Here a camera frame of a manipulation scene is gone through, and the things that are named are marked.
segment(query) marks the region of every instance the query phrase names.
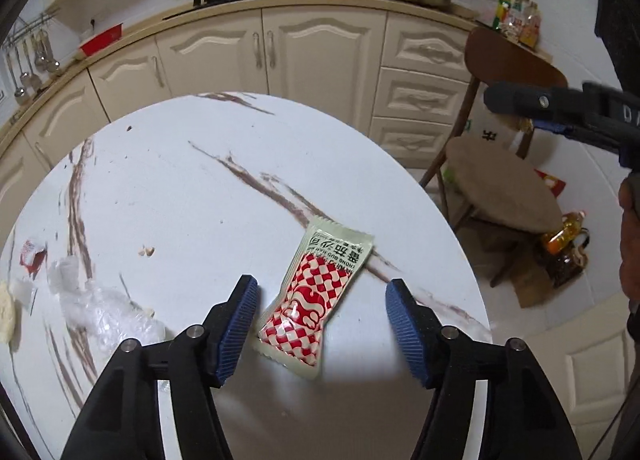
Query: drawer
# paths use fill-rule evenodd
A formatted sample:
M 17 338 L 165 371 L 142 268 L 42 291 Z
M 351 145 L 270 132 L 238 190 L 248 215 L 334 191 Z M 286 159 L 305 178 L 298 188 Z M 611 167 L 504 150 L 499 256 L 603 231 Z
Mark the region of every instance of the drawer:
M 468 82 L 465 65 L 466 30 L 389 13 L 382 66 L 415 70 Z
M 425 169 L 447 141 L 451 126 L 423 120 L 371 121 L 369 138 L 405 167 Z
M 446 77 L 381 68 L 373 115 L 453 124 L 466 87 Z

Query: round white table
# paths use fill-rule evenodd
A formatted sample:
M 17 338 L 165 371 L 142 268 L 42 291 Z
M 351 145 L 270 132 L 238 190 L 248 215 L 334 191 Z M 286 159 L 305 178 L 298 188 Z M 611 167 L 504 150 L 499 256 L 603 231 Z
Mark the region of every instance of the round white table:
M 415 180 L 340 121 L 270 96 L 209 94 L 154 104 L 103 128 L 57 164 L 22 210 L 0 280 L 25 278 L 20 247 L 47 261 L 79 256 L 89 276 L 126 291 L 176 334 L 226 300 L 241 274 L 276 296 L 313 214 L 373 234 L 374 251 L 326 328 L 322 373 L 309 381 L 246 346 L 214 400 L 234 458 L 409 459 L 431 394 L 396 345 L 384 290 L 403 278 L 443 324 L 490 341 L 478 285 L 452 231 Z M 153 247 L 151 256 L 139 255 Z M 108 357 L 68 329 L 37 275 L 0 380 L 43 460 L 59 458 Z M 477 395 L 486 393 L 479 384 Z M 167 458 L 179 459 L 170 396 L 160 393 Z M 476 397 L 465 457 L 476 458 Z

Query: chair seat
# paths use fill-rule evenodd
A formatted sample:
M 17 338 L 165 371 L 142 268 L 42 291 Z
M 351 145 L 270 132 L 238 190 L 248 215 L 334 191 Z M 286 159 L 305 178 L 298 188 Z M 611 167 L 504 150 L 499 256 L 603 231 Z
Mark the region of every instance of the chair seat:
M 562 227 L 558 202 L 531 164 L 474 136 L 452 138 L 446 153 L 460 191 L 490 219 L 529 233 Z

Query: wooden chair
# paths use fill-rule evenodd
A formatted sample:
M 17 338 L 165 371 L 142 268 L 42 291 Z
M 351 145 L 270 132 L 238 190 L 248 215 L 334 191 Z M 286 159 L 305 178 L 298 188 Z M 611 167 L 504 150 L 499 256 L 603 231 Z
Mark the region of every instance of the wooden chair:
M 485 27 L 469 34 L 465 45 L 465 63 L 471 81 L 456 117 L 447 143 L 440 150 L 420 180 L 426 188 L 436 176 L 442 200 L 443 215 L 449 220 L 449 207 L 440 167 L 448 160 L 456 185 L 465 196 L 466 208 L 452 228 L 456 232 L 475 214 L 485 224 L 507 227 L 525 233 L 526 243 L 516 248 L 503 268 L 492 279 L 500 283 L 517 256 L 539 234 L 562 226 L 562 215 L 551 191 L 524 161 L 529 152 L 533 130 L 528 130 L 516 153 L 510 153 L 486 140 L 462 135 L 481 82 L 492 84 L 509 81 L 540 87 L 566 87 L 562 72 L 507 39 Z

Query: yellow bottle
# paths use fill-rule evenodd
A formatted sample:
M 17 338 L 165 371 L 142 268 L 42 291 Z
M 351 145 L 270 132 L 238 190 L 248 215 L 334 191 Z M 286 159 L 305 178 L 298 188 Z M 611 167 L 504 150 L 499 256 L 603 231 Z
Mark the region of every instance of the yellow bottle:
M 562 229 L 557 233 L 543 234 L 540 239 L 549 254 L 557 254 L 564 249 L 582 230 L 584 211 L 569 213 L 562 217 Z

